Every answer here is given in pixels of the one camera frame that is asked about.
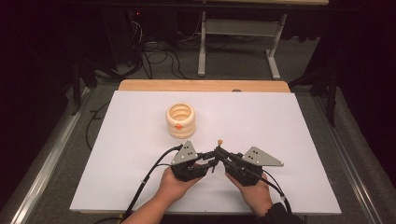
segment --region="wrist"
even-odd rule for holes
[[[264,217],[272,205],[272,203],[261,204],[260,206],[250,207],[250,210],[256,217]]]

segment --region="person's right hand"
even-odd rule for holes
[[[259,180],[255,186],[244,187],[227,172],[225,175],[239,188],[245,203],[250,207],[251,211],[258,217],[265,216],[268,209],[273,205],[269,186]],[[267,179],[267,176],[262,174],[262,178]]]

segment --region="table leg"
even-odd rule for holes
[[[283,14],[280,18],[279,25],[277,26],[276,33],[274,36],[274,43],[271,49],[266,51],[266,56],[268,60],[268,64],[270,65],[271,74],[273,79],[280,79],[279,71],[277,70],[276,62],[275,62],[275,51],[277,48],[277,44],[279,43],[280,36],[282,35],[283,27],[285,26],[286,18],[288,17],[287,14]]]
[[[206,66],[206,12],[202,12],[202,22],[201,22],[201,48],[199,51],[199,61],[198,61],[198,77],[205,76],[205,66]]]

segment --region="wooden table edge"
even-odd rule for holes
[[[126,79],[119,91],[264,91],[290,92],[280,80]]]

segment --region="dark wall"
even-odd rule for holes
[[[357,38],[340,71],[339,85],[374,154],[396,186],[395,8],[377,1],[366,8]]]
[[[396,186],[395,3],[344,0],[340,6],[358,10],[332,16],[306,73],[328,67],[337,75],[361,132]]]
[[[19,185],[64,112],[71,64],[51,4],[0,6],[0,208]]]

